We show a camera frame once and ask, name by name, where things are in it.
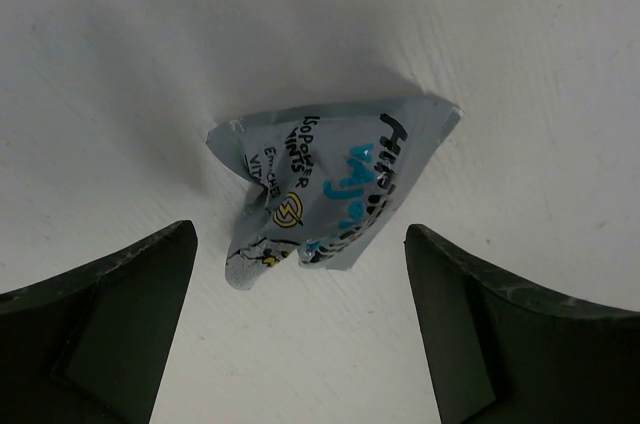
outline yellow circle logo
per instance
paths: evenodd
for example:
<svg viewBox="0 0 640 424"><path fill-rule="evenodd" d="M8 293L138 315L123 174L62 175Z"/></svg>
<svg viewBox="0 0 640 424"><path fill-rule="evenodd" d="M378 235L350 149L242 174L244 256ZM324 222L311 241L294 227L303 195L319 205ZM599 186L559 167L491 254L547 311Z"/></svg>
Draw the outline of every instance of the yellow circle logo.
<svg viewBox="0 0 640 424"><path fill-rule="evenodd" d="M280 227L302 225L302 201L295 192L289 192L273 213L273 222Z"/></svg>

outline snack packet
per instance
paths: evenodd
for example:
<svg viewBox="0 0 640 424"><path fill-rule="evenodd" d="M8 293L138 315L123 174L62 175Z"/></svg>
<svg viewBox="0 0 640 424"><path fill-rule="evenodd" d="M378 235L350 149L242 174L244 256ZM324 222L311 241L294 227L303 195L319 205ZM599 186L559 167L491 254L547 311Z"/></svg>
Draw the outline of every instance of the snack packet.
<svg viewBox="0 0 640 424"><path fill-rule="evenodd" d="M263 112L210 131L211 152L263 188L236 226L227 282L250 289L296 250L305 268L351 268L461 114L426 95Z"/></svg>

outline wooden surface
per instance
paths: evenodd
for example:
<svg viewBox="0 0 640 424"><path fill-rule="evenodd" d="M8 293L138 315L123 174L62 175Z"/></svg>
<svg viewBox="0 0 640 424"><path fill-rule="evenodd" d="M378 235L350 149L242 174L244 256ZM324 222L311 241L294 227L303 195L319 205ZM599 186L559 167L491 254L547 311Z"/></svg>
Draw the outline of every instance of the wooden surface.
<svg viewBox="0 0 640 424"><path fill-rule="evenodd" d="M640 0L0 0L0 292L178 219L200 236L153 422L435 423L402 241L421 222L640 309ZM434 91L465 111L354 270L224 280L247 186L206 132Z"/></svg>

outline black plastic part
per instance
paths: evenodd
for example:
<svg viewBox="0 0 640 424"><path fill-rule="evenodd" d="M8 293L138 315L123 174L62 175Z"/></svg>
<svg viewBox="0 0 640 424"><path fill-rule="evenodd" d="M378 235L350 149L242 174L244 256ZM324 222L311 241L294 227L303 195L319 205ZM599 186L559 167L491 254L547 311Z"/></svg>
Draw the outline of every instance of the black plastic part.
<svg viewBox="0 0 640 424"><path fill-rule="evenodd" d="M0 295L0 423L148 423L196 248L181 221Z"/></svg>
<svg viewBox="0 0 640 424"><path fill-rule="evenodd" d="M424 226L405 250L443 424L640 422L640 313L539 286Z"/></svg>

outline candy wrapper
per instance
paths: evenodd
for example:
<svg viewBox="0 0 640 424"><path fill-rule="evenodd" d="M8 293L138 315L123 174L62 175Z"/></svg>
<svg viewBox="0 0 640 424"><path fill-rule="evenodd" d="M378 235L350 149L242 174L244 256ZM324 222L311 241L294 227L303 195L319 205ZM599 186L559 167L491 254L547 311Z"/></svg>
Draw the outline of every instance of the candy wrapper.
<svg viewBox="0 0 640 424"><path fill-rule="evenodd" d="M236 225L227 282L250 289L293 251L305 268L351 268L460 116L427 95L264 112L210 131L211 152L263 189Z"/></svg>

